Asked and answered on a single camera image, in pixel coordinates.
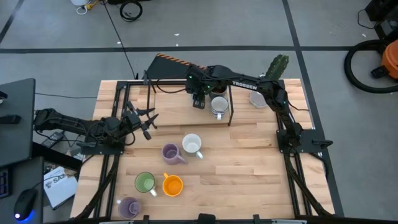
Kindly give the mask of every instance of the white cup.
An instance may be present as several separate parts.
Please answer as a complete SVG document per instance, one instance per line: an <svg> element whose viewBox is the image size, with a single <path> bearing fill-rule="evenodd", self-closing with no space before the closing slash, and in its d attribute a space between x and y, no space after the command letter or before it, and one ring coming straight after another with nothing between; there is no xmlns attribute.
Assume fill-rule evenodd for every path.
<svg viewBox="0 0 398 224"><path fill-rule="evenodd" d="M228 110L228 100L226 98L217 96L211 101L211 112L217 118L217 120L221 120L223 115Z"/></svg>
<svg viewBox="0 0 398 224"><path fill-rule="evenodd" d="M201 139L197 134L187 134L182 139L182 147L189 156L197 156L199 159L203 159L203 155L199 151Z"/></svg>

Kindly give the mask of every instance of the mug handle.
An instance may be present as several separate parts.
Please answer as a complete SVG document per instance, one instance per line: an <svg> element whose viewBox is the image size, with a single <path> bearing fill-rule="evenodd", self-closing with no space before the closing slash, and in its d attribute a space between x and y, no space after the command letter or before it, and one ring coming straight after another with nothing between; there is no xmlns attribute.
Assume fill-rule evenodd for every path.
<svg viewBox="0 0 398 224"><path fill-rule="evenodd" d="M199 152L199 151L197 151L197 156L198 156L199 159L203 159L203 155L202 155L202 153Z"/></svg>
<svg viewBox="0 0 398 224"><path fill-rule="evenodd" d="M153 188L152 190L150 190L150 193L152 194L152 196L154 196L154 197L156 197L157 196L157 193L156 193L156 190L155 190L155 188Z"/></svg>
<svg viewBox="0 0 398 224"><path fill-rule="evenodd" d="M183 163L183 164L188 164L187 161L180 155L177 156L177 158Z"/></svg>

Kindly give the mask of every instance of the wooden tabletop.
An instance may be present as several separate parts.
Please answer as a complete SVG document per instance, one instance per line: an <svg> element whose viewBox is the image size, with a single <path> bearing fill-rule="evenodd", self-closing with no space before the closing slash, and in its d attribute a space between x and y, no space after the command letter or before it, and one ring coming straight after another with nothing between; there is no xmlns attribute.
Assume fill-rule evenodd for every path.
<svg viewBox="0 0 398 224"><path fill-rule="evenodd" d="M94 119L111 116L116 82L101 82ZM294 106L307 108L299 79L286 79L285 87ZM116 201L124 197L138 198L142 204L142 212L136 217L138 220L144 215L149 215L151 220L193 220L199 213L214 214L219 219L252 219L253 214L259 214L260 218L294 217L284 157L278 150L275 136L275 113L269 108L256 109L250 104L248 90L232 87L232 91L234 116L231 126L217 123L159 126L150 129L150 141L136 131L135 144L125 148L119 161L113 220L121 219ZM155 104L156 95L152 92L151 106ZM147 87L132 86L129 99L136 108L145 108ZM292 113L303 128L312 127L308 111L292 109ZM187 165L167 165L160 153L162 146L172 142L182 149L182 138L188 133L201 137L204 158L200 160L183 153ZM326 210L333 213L322 163L308 154L302 154L301 160L309 190ZM97 191L102 161L103 156L95 156L82 167L71 217L78 215ZM134 179L144 171L155 175L157 197L135 189ZM164 172L178 175L183 180L183 191L179 196L164 194ZM302 196L299 190L297 192L300 212L304 214ZM101 215L105 214L107 198L108 191L104 193Z"/></svg>

